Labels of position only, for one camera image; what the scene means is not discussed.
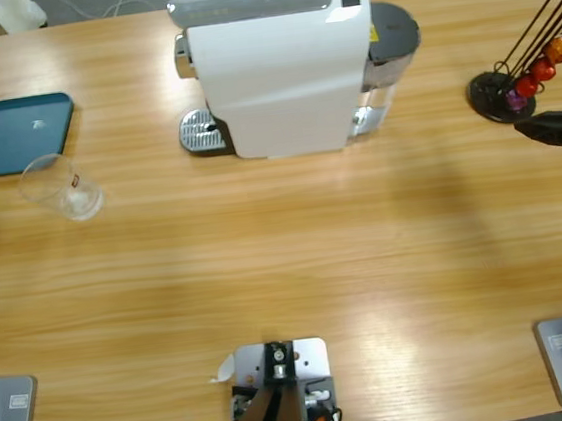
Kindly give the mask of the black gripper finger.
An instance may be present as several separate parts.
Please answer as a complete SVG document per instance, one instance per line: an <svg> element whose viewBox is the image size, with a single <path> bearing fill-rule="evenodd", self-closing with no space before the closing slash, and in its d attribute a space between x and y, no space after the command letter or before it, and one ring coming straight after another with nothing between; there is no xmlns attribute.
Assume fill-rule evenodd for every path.
<svg viewBox="0 0 562 421"><path fill-rule="evenodd" d="M517 121L513 127L534 141L562 147L562 111L544 111Z"/></svg>

